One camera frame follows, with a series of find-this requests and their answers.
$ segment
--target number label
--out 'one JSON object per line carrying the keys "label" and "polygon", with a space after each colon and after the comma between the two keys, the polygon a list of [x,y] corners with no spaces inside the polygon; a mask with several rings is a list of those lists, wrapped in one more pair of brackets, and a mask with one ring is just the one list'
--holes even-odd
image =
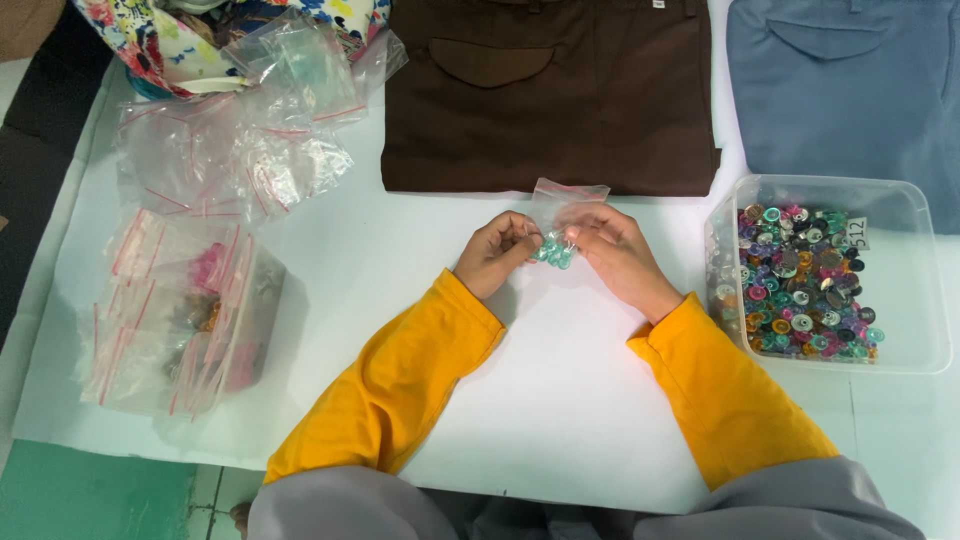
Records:
{"label": "number label", "polygon": [[847,220],[847,243],[860,251],[870,249],[870,242],[867,241],[866,217],[853,217]]}

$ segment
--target button pile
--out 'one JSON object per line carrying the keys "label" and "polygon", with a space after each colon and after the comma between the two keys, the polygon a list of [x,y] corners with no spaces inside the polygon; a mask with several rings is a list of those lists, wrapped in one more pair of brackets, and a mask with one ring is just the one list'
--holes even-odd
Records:
{"label": "button pile", "polygon": [[[761,355],[876,363],[883,331],[870,328],[876,313],[855,297],[865,268],[846,237],[847,214],[797,205],[750,205],[737,212],[743,325]],[[714,294],[738,317],[736,291]]]}
{"label": "button pile", "polygon": [[552,231],[543,235],[543,243],[530,257],[540,262],[546,262],[550,266],[556,266],[561,270],[566,270],[570,267],[570,262],[573,260],[575,253],[577,253],[577,248],[563,238],[563,233]]}

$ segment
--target pocket flap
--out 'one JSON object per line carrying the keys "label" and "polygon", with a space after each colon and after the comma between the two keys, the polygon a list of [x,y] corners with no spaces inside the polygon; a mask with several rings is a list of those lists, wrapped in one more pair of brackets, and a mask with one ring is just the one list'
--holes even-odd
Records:
{"label": "pocket flap", "polygon": [[434,37],[430,39],[430,57],[464,83],[496,88],[540,73],[553,58],[553,47],[500,49]]}
{"label": "pocket flap", "polygon": [[802,53],[820,60],[840,60],[876,49],[886,28],[821,28],[767,19],[767,27]]}

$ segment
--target green floor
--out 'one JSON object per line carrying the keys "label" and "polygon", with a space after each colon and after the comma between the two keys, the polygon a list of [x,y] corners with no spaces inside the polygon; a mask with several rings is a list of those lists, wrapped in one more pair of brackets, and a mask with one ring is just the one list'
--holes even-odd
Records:
{"label": "green floor", "polygon": [[15,441],[0,538],[182,540],[197,466]]}

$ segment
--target brown fabric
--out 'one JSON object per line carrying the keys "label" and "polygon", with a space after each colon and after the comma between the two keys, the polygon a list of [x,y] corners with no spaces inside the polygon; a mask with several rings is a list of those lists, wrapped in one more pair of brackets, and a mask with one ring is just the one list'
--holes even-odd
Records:
{"label": "brown fabric", "polygon": [[54,29],[65,0],[0,0],[0,62],[31,57]]}
{"label": "brown fabric", "polygon": [[699,196],[719,165],[706,0],[403,0],[387,83],[391,191]]}

